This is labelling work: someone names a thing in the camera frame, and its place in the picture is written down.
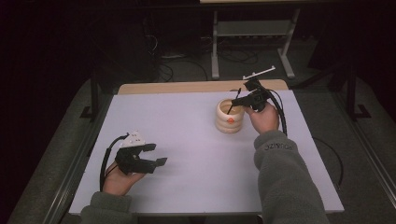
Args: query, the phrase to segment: white table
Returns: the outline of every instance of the white table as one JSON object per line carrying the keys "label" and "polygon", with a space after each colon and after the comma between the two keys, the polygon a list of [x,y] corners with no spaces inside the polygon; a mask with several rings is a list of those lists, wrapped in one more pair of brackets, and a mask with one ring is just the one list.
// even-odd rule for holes
{"label": "white table", "polygon": [[[293,92],[278,93],[284,104],[289,138],[299,146],[326,212],[344,211]],[[147,143],[157,144],[154,151],[142,152],[141,158],[168,160],[132,187],[128,193],[133,197],[131,213],[259,214],[262,208],[258,170],[253,164],[257,133],[247,115],[238,133],[221,133],[214,124],[217,102],[234,97],[235,92],[231,91],[114,96],[69,212],[79,214],[99,190],[100,167],[111,142],[138,130]],[[108,164],[114,160],[119,145],[113,147]]]}

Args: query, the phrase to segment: hand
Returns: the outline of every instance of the hand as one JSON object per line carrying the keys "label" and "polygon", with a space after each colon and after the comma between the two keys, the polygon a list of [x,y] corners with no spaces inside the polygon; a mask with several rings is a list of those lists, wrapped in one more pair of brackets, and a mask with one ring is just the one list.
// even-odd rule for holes
{"label": "hand", "polygon": [[279,128],[279,116],[276,108],[270,103],[265,104],[264,110],[255,112],[250,107],[244,107],[245,112],[250,116],[251,124],[254,129],[259,133],[266,133]]}
{"label": "hand", "polygon": [[125,175],[115,161],[106,169],[106,174],[103,192],[118,196],[125,195],[134,183],[146,175],[138,173]]}

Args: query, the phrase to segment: cup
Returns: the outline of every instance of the cup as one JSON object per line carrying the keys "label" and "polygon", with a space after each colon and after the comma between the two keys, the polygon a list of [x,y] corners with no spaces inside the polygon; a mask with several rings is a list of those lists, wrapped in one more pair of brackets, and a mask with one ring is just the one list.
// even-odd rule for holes
{"label": "cup", "polygon": [[237,133],[242,128],[244,108],[232,105],[232,99],[224,99],[216,106],[216,127],[222,133]]}

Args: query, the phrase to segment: gray sweatshirt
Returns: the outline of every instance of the gray sweatshirt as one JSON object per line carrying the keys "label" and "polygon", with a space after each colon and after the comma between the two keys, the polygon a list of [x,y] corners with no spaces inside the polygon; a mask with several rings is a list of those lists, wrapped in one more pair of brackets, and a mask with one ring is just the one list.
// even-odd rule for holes
{"label": "gray sweatshirt", "polygon": [[[296,144],[282,132],[271,131],[258,136],[254,147],[263,223],[329,223]],[[130,196],[96,192],[81,211],[81,223],[132,223],[130,204]]]}

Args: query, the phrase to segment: person's left hand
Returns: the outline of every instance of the person's left hand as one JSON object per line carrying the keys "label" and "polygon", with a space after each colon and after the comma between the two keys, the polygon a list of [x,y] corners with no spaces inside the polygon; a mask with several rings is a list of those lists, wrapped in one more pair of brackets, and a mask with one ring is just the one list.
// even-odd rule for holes
{"label": "person's left hand", "polygon": [[114,161],[107,169],[106,169],[106,180],[103,185],[103,192],[123,196],[125,195],[129,189],[132,187],[134,183],[143,178],[146,174],[128,174],[125,175],[117,166],[117,163]]}

